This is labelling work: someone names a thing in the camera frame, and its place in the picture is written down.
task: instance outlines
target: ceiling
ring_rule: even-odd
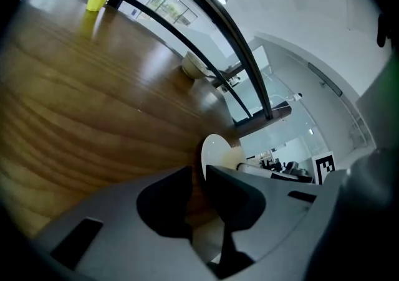
[[[226,9],[240,28],[312,62],[352,101],[391,53],[375,42],[380,12],[372,0],[228,0]]]

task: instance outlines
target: wooden table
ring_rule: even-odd
[[[198,151],[212,133],[238,143],[223,96],[146,28],[85,3],[26,0],[4,39],[2,200],[34,236],[97,189],[188,164],[187,220],[208,222]]]

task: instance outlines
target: black metal railing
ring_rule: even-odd
[[[215,74],[217,79],[220,81],[225,88],[231,92],[232,96],[237,100],[240,106],[248,115],[248,118],[240,121],[237,125],[250,126],[251,123],[256,124],[258,127],[262,125],[263,121],[267,123],[272,122],[275,119],[284,117],[284,115],[288,115],[291,112],[291,109],[285,110],[284,112],[279,112],[278,110],[272,110],[269,97],[267,95],[266,87],[264,81],[262,79],[261,72],[255,58],[245,41],[241,31],[239,30],[236,23],[233,21],[231,16],[225,10],[225,8],[217,1],[217,0],[193,0],[202,10],[207,13],[209,18],[215,23],[221,33],[224,35],[226,40],[230,43],[231,47],[235,51],[243,69],[247,72],[248,77],[258,95],[259,101],[262,105],[262,110],[257,112],[254,116],[252,116],[249,110],[246,108],[243,101],[237,95],[237,93],[230,86],[225,77],[221,74],[221,72],[214,67],[214,65],[208,60],[208,58],[189,40],[187,39],[177,28],[174,27],[173,24],[169,23],[163,17],[161,17],[158,13],[151,10],[146,5],[142,4],[137,0],[109,0],[108,5],[119,8],[121,3],[125,1],[137,9],[141,10],[148,16],[152,17],[154,20],[159,22],[162,26],[168,29],[172,34],[174,34],[180,41],[182,41],[194,54],[196,54],[207,66],[212,73]]]

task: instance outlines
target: window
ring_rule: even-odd
[[[149,0],[147,6],[172,24],[189,26],[197,18],[197,15],[180,0]],[[151,19],[144,12],[137,18]]]

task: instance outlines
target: desk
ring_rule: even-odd
[[[195,166],[187,221],[215,217],[202,141],[239,143],[223,96],[146,28],[87,0],[25,0],[0,52],[0,189],[27,236],[90,193]]]

